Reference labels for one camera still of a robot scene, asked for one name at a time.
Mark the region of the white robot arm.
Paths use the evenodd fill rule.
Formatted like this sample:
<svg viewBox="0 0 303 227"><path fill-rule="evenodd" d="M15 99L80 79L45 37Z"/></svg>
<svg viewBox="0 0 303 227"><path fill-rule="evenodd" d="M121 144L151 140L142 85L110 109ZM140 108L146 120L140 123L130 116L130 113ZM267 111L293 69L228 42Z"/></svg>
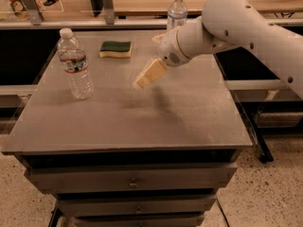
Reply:
<svg viewBox="0 0 303 227"><path fill-rule="evenodd" d="M303 97L303 36L268 22L247 0L207 0L201 16L152 40L158 58L134 81L139 88L161 78L168 67L242 47Z"/></svg>

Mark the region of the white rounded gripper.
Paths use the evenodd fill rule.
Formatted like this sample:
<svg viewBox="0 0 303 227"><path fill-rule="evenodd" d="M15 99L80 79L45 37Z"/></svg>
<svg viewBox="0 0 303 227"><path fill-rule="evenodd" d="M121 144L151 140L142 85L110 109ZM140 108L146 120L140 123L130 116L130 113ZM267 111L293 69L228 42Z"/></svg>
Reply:
<svg viewBox="0 0 303 227"><path fill-rule="evenodd" d="M161 59L151 61L135 78L133 87L144 89L167 73L167 66L178 67L190 61L178 43L178 30L176 27L165 34L154 36L151 40L157 45L157 52Z"/></svg>

